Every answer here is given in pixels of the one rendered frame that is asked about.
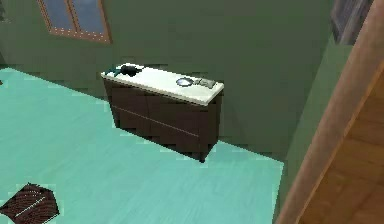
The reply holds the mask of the grey green flat object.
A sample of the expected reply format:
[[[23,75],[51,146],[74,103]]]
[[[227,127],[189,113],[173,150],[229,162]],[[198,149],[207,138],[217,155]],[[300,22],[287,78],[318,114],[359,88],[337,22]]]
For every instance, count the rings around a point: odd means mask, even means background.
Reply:
[[[216,82],[214,80],[208,80],[208,79],[200,78],[200,79],[195,80],[194,84],[212,89],[213,86],[216,84]]]

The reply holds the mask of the black and teal object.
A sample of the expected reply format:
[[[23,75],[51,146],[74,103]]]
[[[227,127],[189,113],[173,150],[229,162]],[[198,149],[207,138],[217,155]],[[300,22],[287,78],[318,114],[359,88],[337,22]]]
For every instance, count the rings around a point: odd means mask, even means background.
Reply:
[[[105,72],[105,74],[112,74],[114,77],[119,74],[128,75],[129,77],[134,77],[136,74],[143,71],[143,68],[138,68],[131,65],[121,65],[120,67],[110,68]]]

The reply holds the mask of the round silver dish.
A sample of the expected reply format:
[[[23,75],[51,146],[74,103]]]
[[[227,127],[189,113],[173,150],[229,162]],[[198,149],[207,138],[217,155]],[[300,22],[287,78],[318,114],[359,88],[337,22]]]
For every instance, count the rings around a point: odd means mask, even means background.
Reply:
[[[188,77],[182,77],[176,80],[176,84],[181,87],[189,87],[194,84],[194,80]]]

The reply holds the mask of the dark brown white-topped cabinet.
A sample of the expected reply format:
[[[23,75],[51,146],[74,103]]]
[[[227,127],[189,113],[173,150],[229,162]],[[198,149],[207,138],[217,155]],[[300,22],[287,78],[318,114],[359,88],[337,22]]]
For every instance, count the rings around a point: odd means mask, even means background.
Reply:
[[[204,162],[218,142],[224,84],[212,89],[176,80],[200,78],[135,65],[134,77],[100,74],[116,127]]]

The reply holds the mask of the wooden framed window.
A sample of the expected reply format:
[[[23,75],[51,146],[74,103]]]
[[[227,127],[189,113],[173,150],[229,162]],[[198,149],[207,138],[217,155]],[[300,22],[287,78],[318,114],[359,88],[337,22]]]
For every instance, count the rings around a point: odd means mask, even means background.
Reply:
[[[36,0],[49,34],[111,44],[105,0]]]

